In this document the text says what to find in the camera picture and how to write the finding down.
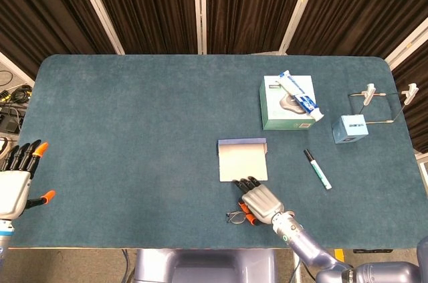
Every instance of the floor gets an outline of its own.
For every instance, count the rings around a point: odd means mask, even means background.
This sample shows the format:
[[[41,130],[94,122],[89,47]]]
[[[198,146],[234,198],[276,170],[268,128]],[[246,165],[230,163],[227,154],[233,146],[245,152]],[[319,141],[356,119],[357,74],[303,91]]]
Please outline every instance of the floor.
[[[129,255],[133,268],[136,250],[129,250]],[[385,261],[408,261],[417,264],[415,249],[395,250],[390,254],[353,254],[352,250],[346,250],[345,261],[353,266]],[[294,269],[292,262],[291,250],[277,250],[278,283],[288,282]],[[119,283],[124,271],[125,261],[120,250],[10,250],[0,282]],[[302,282],[312,282],[304,269]]]

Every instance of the table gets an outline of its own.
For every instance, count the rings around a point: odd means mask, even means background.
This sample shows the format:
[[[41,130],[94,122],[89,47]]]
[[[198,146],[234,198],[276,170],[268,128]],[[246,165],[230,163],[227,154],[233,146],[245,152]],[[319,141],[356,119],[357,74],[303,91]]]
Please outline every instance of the table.
[[[311,75],[325,117],[309,130],[263,131],[263,75]],[[327,248],[408,248],[428,234],[428,200],[403,115],[335,145],[331,124],[374,83],[396,92],[379,58],[52,56],[41,65],[20,143],[50,143],[13,247],[284,248],[271,226],[225,222],[239,191],[219,182],[218,139],[267,138],[266,185]],[[388,118],[397,95],[366,119]],[[310,149],[333,188],[303,154]]]

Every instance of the humanoid robot hand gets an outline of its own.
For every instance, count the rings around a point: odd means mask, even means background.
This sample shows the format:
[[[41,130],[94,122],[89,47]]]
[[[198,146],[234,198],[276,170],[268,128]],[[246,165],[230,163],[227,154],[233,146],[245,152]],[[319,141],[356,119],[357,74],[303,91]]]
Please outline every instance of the humanoid robot hand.
[[[272,224],[278,213],[285,211],[284,204],[254,177],[233,181],[244,193],[242,200],[261,222]]]
[[[48,144],[32,144],[13,147],[6,156],[0,171],[0,219],[17,219],[25,209],[49,203],[55,191],[49,191],[37,199],[27,199],[29,188],[40,158]]]

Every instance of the brown curtain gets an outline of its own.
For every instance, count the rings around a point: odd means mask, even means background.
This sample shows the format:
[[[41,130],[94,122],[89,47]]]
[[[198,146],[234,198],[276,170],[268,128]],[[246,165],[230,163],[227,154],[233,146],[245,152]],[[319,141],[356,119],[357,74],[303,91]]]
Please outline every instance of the brown curtain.
[[[210,54],[278,51],[297,0],[207,0]]]
[[[288,54],[387,57],[428,16],[428,0],[309,0]]]
[[[113,54],[89,0],[0,0],[0,51],[35,77],[52,54]]]
[[[103,0],[128,54],[195,54],[195,0]]]
[[[398,90],[408,90],[416,83],[419,88],[415,99],[405,107],[413,147],[421,153],[428,152],[428,41],[413,52],[393,70]]]

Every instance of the small blue box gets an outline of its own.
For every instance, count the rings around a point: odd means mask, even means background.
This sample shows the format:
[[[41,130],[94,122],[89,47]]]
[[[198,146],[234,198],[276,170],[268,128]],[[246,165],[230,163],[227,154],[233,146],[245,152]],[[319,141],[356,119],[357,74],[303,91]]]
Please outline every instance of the small blue box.
[[[340,116],[332,125],[332,130],[336,144],[352,143],[368,135],[363,114]]]

